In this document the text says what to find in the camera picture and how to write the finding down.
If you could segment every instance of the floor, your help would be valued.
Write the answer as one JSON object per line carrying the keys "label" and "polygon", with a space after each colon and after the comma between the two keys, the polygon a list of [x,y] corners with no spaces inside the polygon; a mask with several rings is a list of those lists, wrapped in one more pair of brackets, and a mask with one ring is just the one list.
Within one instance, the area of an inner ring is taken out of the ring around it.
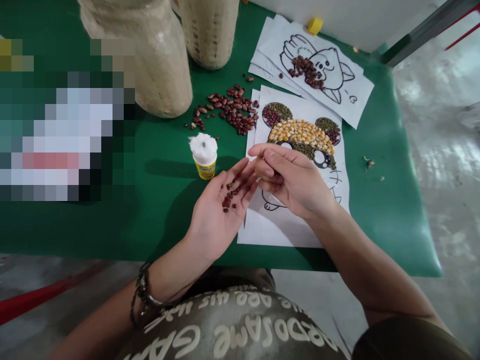
{"label": "floor", "polygon": [[[461,342],[480,360],[480,21],[472,14],[394,69],[398,101],[442,279],[416,278]],[[11,255],[0,259],[0,300],[59,281],[89,262]],[[88,313],[133,278],[139,264],[100,274],[0,327],[0,358],[44,359]],[[298,303],[345,352],[366,329],[338,274],[273,270],[278,292]]]}

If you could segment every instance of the green tablecloth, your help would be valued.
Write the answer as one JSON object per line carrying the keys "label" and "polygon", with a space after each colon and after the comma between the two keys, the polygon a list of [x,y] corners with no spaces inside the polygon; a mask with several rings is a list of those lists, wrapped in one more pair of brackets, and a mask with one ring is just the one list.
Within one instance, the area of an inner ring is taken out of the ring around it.
{"label": "green tablecloth", "polygon": [[[191,64],[193,102],[185,115],[159,119],[141,110],[137,112],[135,152],[130,158],[127,153],[124,157],[134,164],[133,199],[122,201],[117,197],[115,201],[82,204],[0,202],[0,252],[144,261],[170,249],[185,234],[193,205],[206,185],[197,175],[187,146],[187,136],[197,131],[183,125],[191,122],[194,106],[204,104],[210,93],[224,92],[235,83],[243,84],[247,94],[251,89],[259,90],[261,84],[275,88],[258,77],[251,83],[242,77],[248,72],[265,18],[274,15],[251,3],[240,5],[228,64],[215,72]],[[36,56],[38,64],[43,62],[45,68],[49,62],[61,65],[65,59],[84,55],[59,55],[61,49],[57,49],[57,54],[42,51],[43,44],[49,44],[50,39],[67,39],[74,44],[70,51],[77,52],[84,51],[89,41],[79,18],[79,5],[73,0],[25,0],[21,6],[19,1],[4,0],[0,4],[0,35],[34,40],[36,46],[30,48],[24,41],[23,53]],[[355,53],[350,46],[333,42],[363,67],[364,75],[375,84],[358,129],[343,123],[351,214],[367,235],[410,275],[440,276],[391,70],[367,54]],[[85,64],[78,68],[69,65],[62,70],[79,68],[85,69]],[[208,120],[207,132],[220,136],[219,170],[229,168],[245,155],[246,137],[237,136],[218,116]],[[367,172],[363,156],[376,162]],[[236,244],[236,240],[217,264],[335,270],[323,249],[242,245]]]}

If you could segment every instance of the white glue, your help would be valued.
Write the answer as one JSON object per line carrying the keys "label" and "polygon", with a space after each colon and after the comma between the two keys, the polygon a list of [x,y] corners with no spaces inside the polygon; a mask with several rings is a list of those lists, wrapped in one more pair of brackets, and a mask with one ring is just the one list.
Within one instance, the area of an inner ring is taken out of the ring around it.
{"label": "white glue", "polygon": [[217,141],[203,132],[199,132],[197,136],[191,136],[188,139],[190,140],[190,150],[198,175],[204,180],[210,180],[215,176]]}

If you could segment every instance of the hand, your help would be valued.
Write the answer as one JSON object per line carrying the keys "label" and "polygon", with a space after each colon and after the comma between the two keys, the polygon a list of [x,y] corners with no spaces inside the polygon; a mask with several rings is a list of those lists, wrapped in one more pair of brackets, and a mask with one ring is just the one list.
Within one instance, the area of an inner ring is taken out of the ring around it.
{"label": "hand", "polygon": [[[212,262],[227,250],[244,221],[250,200],[258,186],[255,163],[256,161],[249,163],[245,157],[227,172],[222,171],[210,180],[196,201],[185,238]],[[230,183],[233,186],[227,189],[227,184]],[[222,203],[227,193],[238,187],[240,190],[230,200],[228,212],[224,212]]]}
{"label": "hand", "polygon": [[338,207],[318,169],[301,152],[264,143],[252,147],[248,154],[257,157],[258,186],[305,221],[326,219]]}

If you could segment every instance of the person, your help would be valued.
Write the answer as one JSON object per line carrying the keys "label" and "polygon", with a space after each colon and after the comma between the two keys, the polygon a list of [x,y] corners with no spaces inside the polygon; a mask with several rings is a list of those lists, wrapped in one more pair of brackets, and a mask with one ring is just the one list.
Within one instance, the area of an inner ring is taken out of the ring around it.
{"label": "person", "polygon": [[[300,307],[275,292],[268,271],[212,267],[257,187],[305,220],[362,304],[369,328],[353,359],[471,359],[305,155],[275,144],[255,145],[249,155],[256,159],[244,158],[209,182],[185,237],[84,320],[52,359],[345,359]],[[227,193],[238,185],[224,212]]]}

